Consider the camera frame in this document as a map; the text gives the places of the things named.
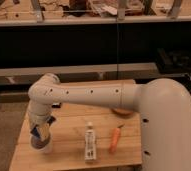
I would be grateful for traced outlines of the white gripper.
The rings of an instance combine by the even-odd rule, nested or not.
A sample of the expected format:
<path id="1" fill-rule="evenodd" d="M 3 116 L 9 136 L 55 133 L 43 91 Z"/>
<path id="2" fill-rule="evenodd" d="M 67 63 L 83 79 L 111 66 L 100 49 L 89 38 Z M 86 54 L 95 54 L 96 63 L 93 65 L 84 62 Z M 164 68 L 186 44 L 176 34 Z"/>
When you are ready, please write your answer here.
<path id="1" fill-rule="evenodd" d="M 43 116 L 30 115 L 29 116 L 29 125 L 31 128 L 30 133 L 35 137 L 40 137 L 40 134 L 35 126 L 44 124 L 45 122 L 47 122 L 48 125 L 51 126 L 55 121 L 56 118 L 54 116 L 50 117 L 50 115 L 43 115 Z"/>

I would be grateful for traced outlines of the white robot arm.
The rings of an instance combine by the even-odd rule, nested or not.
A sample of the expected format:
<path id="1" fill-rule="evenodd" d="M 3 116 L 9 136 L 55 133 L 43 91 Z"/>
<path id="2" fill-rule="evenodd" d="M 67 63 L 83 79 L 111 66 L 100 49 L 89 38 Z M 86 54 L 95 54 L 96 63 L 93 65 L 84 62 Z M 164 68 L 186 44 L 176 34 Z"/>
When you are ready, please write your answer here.
<path id="1" fill-rule="evenodd" d="M 62 83 L 48 73 L 28 96 L 27 113 L 37 125 L 48 120 L 58 102 L 135 111 L 141 116 L 142 171 L 191 171 L 191 95 L 175 80 Z"/>

